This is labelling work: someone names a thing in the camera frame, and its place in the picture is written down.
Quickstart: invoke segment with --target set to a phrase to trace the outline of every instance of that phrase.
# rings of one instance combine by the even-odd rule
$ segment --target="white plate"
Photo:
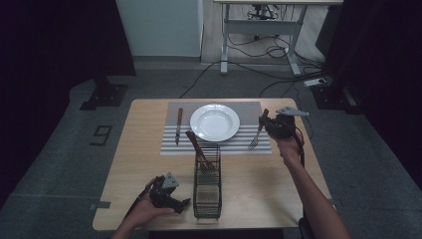
[[[223,141],[239,129],[238,115],[222,105],[207,105],[196,110],[190,118],[190,127],[197,136],[208,141]]]

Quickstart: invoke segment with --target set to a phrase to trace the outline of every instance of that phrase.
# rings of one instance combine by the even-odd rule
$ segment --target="wire utensil holder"
[[[195,155],[195,182],[193,210],[196,218],[220,218],[221,199],[221,150],[217,143],[201,143],[204,155],[214,164],[215,173],[204,174],[200,168],[200,155]]]

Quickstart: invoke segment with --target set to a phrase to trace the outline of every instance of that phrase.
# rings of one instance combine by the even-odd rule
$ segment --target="white wall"
[[[202,0],[116,0],[133,56],[201,55]]]

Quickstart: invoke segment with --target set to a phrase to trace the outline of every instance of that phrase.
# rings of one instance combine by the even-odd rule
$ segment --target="human arm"
[[[350,238],[350,234],[329,201],[301,165],[299,146],[293,138],[274,138],[301,198],[311,229],[316,238]]]
[[[111,239],[129,238],[136,227],[145,224],[155,216],[172,213],[174,213],[172,208],[156,208],[150,201],[149,193],[146,193],[127,217],[121,221]]]

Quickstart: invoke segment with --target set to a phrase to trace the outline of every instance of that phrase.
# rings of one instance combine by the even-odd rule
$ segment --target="plate rim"
[[[226,112],[226,114],[227,114],[230,118],[232,118],[232,120],[233,120],[233,121],[236,121],[236,122],[237,122],[237,123],[235,123],[235,124],[236,124],[236,126],[235,126],[235,128],[236,128],[236,129],[235,129],[235,130],[233,130],[233,133],[229,133],[229,134],[228,134],[229,136],[228,136],[228,137],[224,137],[223,139],[222,139],[222,138],[219,138],[219,139],[209,139],[209,138],[206,138],[206,137],[200,136],[200,135],[198,135],[197,130],[196,130],[196,129],[194,129],[194,127],[192,126],[192,125],[193,125],[193,123],[192,123],[193,117],[195,116],[195,114],[196,114],[197,112],[199,112],[201,109],[204,109],[204,108],[209,108],[209,107],[213,107],[213,106],[220,106],[220,107],[222,107],[221,109],[229,109],[229,111],[231,111],[231,112],[233,113],[233,115],[227,114],[227,112]],[[240,119],[239,119],[238,114],[237,114],[237,113],[236,113],[233,109],[231,109],[231,108],[229,108],[229,107],[227,107],[227,106],[225,106],[225,105],[221,105],[221,104],[208,104],[208,105],[205,105],[205,106],[202,106],[202,107],[200,107],[200,108],[196,109],[196,110],[193,112],[192,116],[190,117],[190,127],[191,127],[192,131],[195,133],[195,135],[197,135],[198,137],[200,137],[200,138],[202,138],[202,139],[204,139],[204,140],[207,140],[207,141],[212,141],[212,142],[224,141],[224,140],[227,140],[227,139],[229,139],[229,138],[233,137],[233,136],[236,134],[236,132],[238,132],[238,131],[239,131],[239,128],[240,128]]]

